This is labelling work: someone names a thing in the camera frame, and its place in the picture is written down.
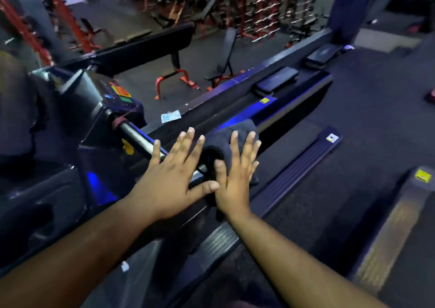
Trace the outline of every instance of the gym floor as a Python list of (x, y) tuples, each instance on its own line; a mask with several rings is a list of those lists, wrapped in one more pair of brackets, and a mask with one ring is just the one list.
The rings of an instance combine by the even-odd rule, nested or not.
[[(116, 38), (145, 28), (160, 30), (145, 14), (124, 2), (96, 0), (73, 10), (76, 17), (85, 12), (95, 27), (109, 28)], [(205, 92), (208, 83), (204, 75), (216, 66), (223, 36), (223, 31), (216, 31), (204, 39), (195, 38), (180, 53), (182, 67), (199, 90), (185, 87), (173, 77), (162, 83), (165, 99), (154, 99), (155, 80), (170, 67), (169, 57), (119, 76), (133, 97), (144, 104), (147, 121), (159, 119), (161, 113), (174, 111)], [(330, 64), (327, 70), (334, 75), (334, 83), (309, 119), (323, 127), (334, 126), (344, 140), (266, 220), (342, 274), (348, 271), (346, 259), (358, 250), (349, 250), (358, 225), (372, 216), (375, 202), (387, 204), (395, 183), (408, 169), (435, 166), (435, 106), (424, 101), (435, 80), (433, 41), (434, 37), (427, 35), (415, 49), (391, 53), (357, 47)], [(261, 63), (282, 51), (286, 42), (287, 37), (281, 34), (257, 44), (237, 41), (231, 57), (233, 69), (240, 71)], [(251, 282), (273, 293), (240, 245), (184, 306), (221, 308), (227, 301), (239, 299)]]

